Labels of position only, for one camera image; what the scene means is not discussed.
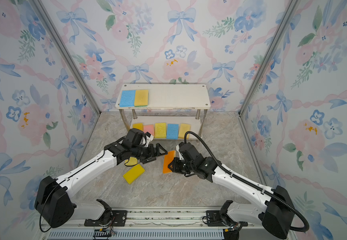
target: floral wallpaper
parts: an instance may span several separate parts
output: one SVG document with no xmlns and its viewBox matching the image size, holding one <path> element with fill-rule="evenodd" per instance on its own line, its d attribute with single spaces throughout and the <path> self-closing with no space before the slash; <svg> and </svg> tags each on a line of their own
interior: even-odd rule
<svg viewBox="0 0 347 240">
<path fill-rule="evenodd" d="M 347 0 L 300 1 L 244 120 L 267 182 L 310 223 L 298 239 L 347 239 Z"/>
<path fill-rule="evenodd" d="M 39 182 L 73 169 L 97 115 L 31 5 L 0 0 L 0 239 L 32 239 Z"/>
<path fill-rule="evenodd" d="M 124 83 L 203 83 L 212 111 L 237 111 L 288 2 L 52 0 L 43 4 L 102 111 L 116 110 Z"/>
</svg>

